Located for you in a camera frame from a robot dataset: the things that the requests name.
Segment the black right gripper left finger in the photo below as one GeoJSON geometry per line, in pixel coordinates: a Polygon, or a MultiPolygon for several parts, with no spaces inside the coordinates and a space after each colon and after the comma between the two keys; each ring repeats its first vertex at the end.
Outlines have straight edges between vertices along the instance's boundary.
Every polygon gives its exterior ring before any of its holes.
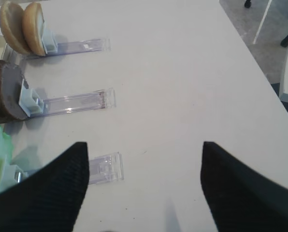
{"type": "Polygon", "coordinates": [[[89,182],[88,147],[76,142],[0,193],[0,232],[71,232],[89,182]]]}

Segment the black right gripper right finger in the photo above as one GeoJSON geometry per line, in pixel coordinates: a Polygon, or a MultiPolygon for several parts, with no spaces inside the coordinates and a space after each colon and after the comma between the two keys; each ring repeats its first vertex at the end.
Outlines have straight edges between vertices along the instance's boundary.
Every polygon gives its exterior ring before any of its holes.
{"type": "Polygon", "coordinates": [[[204,142],[202,191],[219,232],[288,232],[288,189],[204,142]]]}

